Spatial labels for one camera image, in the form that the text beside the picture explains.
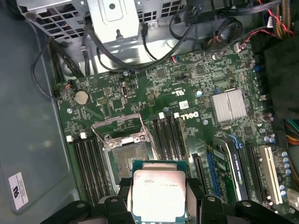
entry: white pci slot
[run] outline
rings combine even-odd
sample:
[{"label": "white pci slot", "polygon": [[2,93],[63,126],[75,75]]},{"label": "white pci slot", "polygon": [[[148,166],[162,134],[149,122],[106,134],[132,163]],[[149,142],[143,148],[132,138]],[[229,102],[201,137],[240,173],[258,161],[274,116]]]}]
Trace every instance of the white pci slot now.
[{"label": "white pci slot", "polygon": [[260,153],[263,158],[263,168],[267,181],[268,193],[271,196],[271,200],[275,204],[282,204],[282,197],[280,195],[280,189],[271,147],[261,146]]}]

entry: motherboard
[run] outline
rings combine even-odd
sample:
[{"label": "motherboard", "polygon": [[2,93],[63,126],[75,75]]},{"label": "motherboard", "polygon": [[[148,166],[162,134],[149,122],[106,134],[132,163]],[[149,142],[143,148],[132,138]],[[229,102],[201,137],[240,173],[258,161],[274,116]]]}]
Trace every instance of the motherboard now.
[{"label": "motherboard", "polygon": [[55,86],[82,200],[116,194],[134,160],[185,160],[205,194],[229,204],[250,199],[294,220],[288,158],[275,145],[251,46],[204,56]]}]

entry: green circuit board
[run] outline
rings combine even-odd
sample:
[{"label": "green circuit board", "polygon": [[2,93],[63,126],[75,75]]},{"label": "green circuit board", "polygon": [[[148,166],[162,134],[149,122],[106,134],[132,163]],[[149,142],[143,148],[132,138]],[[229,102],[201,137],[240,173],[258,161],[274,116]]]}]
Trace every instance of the green circuit board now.
[{"label": "green circuit board", "polygon": [[[203,56],[202,52],[191,52],[179,55],[178,63],[174,63],[170,59],[146,72],[128,75],[107,72],[74,80],[76,88],[67,91],[57,102],[65,137],[72,136],[76,140],[79,139],[81,132],[86,132],[88,136],[92,135],[93,138],[96,138],[91,129],[93,124],[137,113],[140,114],[143,124],[157,142],[158,134],[154,129],[154,120],[161,112],[171,112],[177,115],[175,121],[179,139],[184,149],[184,158],[189,162],[188,175],[193,178],[197,177],[192,154],[200,155],[208,193],[215,194],[213,177],[207,160],[207,154],[211,152],[209,148],[212,145],[213,136],[226,138],[235,136],[239,144],[243,145],[250,142],[259,155],[258,146],[265,144],[263,138],[265,133],[271,133],[271,124],[263,120],[264,108],[260,99],[256,74],[253,70],[246,68],[248,62],[252,60],[250,45],[240,53],[235,53],[233,48],[228,48],[222,58],[210,55],[203,61],[197,62]],[[66,85],[67,83],[61,83],[54,89],[57,92],[63,92]],[[122,90],[124,85],[127,91],[125,95]],[[218,123],[215,119],[211,96],[231,89],[242,91],[247,116]],[[84,91],[88,95],[84,105],[79,105],[75,99],[75,94],[78,91]],[[140,127],[141,124],[138,120],[114,122],[112,125],[96,129],[96,133],[100,136],[110,134],[114,138],[124,133],[133,133],[140,130]],[[80,162],[74,152],[74,144],[68,144],[72,167],[83,200],[91,200],[87,194],[98,194],[100,198],[100,196],[115,193],[111,189],[109,171],[105,162],[107,158],[101,150],[102,142],[97,139],[90,143],[91,146],[94,144],[98,145],[94,146],[92,153],[98,153],[97,156],[103,161],[100,161],[100,164],[94,161],[93,168],[99,169],[101,176],[105,176],[108,183],[103,186],[106,189],[103,192],[88,191],[88,187],[86,187],[88,183],[86,183],[87,179],[84,175],[92,176],[92,173],[87,172],[88,165],[84,164],[88,163],[89,158],[93,156],[92,153],[85,155],[85,163]],[[133,154],[133,152],[129,153],[130,158],[127,159],[139,159]],[[109,158],[114,167],[117,167],[118,163],[113,161],[112,154]],[[278,155],[274,154],[274,159],[279,167]],[[244,167],[245,170],[249,169],[248,160],[245,160]],[[266,187],[262,166],[259,167],[259,171],[264,187]],[[231,178],[228,172],[221,172],[217,165],[215,165],[215,175],[217,179]],[[251,199],[258,201],[250,174],[245,172],[244,177],[249,185]],[[292,184],[290,178],[285,175],[281,175],[280,181],[286,187],[290,187]],[[223,198],[230,201],[227,197],[231,197],[232,194],[227,194],[226,187],[222,186],[221,181],[218,184]],[[278,206],[277,209],[282,215],[285,215],[288,214],[289,207],[284,204]]]}]

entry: blue pcie slot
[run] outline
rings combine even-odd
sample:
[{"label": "blue pcie slot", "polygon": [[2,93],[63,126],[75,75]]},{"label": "blue pcie slot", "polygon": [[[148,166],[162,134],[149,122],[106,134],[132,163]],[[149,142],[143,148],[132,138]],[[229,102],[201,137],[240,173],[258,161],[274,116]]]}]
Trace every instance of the blue pcie slot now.
[{"label": "blue pcie slot", "polygon": [[220,191],[219,191],[219,187],[218,187],[218,183],[217,183],[216,174],[214,171],[212,154],[210,154],[210,153],[207,154],[207,161],[208,161],[211,176],[212,176],[212,182],[213,182],[213,186],[214,186],[214,190],[215,190],[215,195],[220,197]]}]

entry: silver heatsink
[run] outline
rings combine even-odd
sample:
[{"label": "silver heatsink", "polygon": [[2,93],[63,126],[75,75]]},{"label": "silver heatsink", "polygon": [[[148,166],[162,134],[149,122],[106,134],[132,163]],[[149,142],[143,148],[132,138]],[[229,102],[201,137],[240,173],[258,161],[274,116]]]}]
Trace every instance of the silver heatsink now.
[{"label": "silver heatsink", "polygon": [[218,123],[246,117],[246,107],[241,90],[234,90],[211,98]]}]

